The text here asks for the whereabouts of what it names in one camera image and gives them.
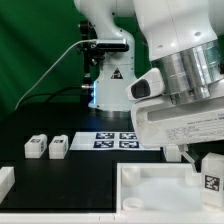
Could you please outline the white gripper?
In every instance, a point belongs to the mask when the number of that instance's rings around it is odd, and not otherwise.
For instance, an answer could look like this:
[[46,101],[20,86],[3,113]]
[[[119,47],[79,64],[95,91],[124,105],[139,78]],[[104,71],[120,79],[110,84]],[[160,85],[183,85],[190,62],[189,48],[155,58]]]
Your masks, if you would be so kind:
[[181,155],[200,171],[199,155],[187,144],[224,140],[224,80],[209,86],[208,99],[175,105],[163,95],[165,84],[157,68],[126,88],[135,134],[145,148],[179,145]]

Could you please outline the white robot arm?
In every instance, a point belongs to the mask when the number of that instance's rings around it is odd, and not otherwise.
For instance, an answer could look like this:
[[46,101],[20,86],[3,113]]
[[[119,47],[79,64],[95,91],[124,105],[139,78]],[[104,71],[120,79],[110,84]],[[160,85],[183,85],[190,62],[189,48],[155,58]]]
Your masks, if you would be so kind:
[[200,170],[191,145],[224,140],[224,0],[73,1],[96,32],[90,108],[130,114],[142,146],[176,146]]

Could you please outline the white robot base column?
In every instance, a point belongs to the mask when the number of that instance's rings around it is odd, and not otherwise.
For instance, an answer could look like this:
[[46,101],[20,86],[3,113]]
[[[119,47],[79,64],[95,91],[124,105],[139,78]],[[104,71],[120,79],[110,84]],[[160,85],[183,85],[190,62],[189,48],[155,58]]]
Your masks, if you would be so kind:
[[135,40],[129,32],[118,27],[114,19],[132,17],[135,13],[133,0],[73,1],[96,32],[97,38],[91,48],[103,53],[89,108],[107,117],[126,117],[132,106],[126,88],[136,80]]

